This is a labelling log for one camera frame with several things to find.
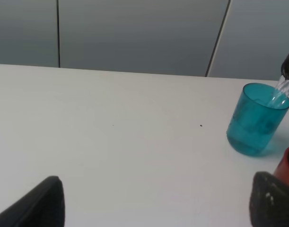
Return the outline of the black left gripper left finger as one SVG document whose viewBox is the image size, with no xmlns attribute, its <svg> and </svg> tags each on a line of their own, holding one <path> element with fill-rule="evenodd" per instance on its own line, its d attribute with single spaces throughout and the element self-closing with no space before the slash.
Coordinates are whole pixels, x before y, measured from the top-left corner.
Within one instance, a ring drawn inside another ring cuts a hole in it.
<svg viewBox="0 0 289 227">
<path fill-rule="evenodd" d="M 65 198 L 62 181 L 49 176 L 0 213 L 0 227 L 63 227 Z"/>
</svg>

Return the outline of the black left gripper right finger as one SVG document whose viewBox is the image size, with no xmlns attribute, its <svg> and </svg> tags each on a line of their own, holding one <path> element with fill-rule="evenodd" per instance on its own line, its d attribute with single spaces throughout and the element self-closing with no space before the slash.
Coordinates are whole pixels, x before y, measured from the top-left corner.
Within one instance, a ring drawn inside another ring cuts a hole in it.
<svg viewBox="0 0 289 227">
<path fill-rule="evenodd" d="M 249 214 L 253 227 L 289 227 L 289 186 L 268 172 L 256 172 Z"/>
</svg>

